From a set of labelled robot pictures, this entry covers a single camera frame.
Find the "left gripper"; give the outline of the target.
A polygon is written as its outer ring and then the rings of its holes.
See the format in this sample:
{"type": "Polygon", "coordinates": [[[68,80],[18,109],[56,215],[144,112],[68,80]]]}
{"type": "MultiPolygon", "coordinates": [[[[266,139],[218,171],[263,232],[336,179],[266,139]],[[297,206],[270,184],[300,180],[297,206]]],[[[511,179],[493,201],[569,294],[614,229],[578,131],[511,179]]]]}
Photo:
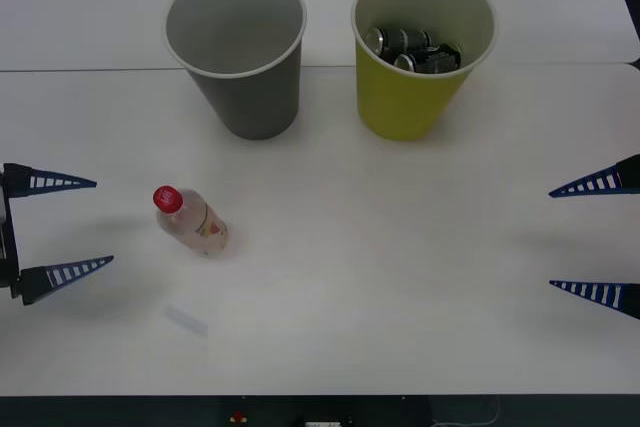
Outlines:
{"type": "Polygon", "coordinates": [[[10,208],[11,198],[68,190],[96,188],[95,181],[59,172],[5,163],[1,172],[1,287],[24,305],[43,298],[97,272],[114,260],[112,255],[84,261],[39,266],[19,272],[18,251],[10,208]]]}

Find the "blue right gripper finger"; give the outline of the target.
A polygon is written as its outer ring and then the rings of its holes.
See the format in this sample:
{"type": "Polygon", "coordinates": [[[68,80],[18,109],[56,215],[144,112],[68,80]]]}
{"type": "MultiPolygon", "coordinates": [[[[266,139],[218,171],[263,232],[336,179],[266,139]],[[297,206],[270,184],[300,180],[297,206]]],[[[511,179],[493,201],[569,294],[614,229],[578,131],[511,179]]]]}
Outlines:
{"type": "Polygon", "coordinates": [[[549,284],[564,292],[640,319],[640,285],[638,283],[591,283],[550,280],[549,284]]]}
{"type": "Polygon", "coordinates": [[[615,165],[596,171],[549,193],[551,198],[595,196],[595,195],[638,195],[640,155],[636,154],[615,165]]]}

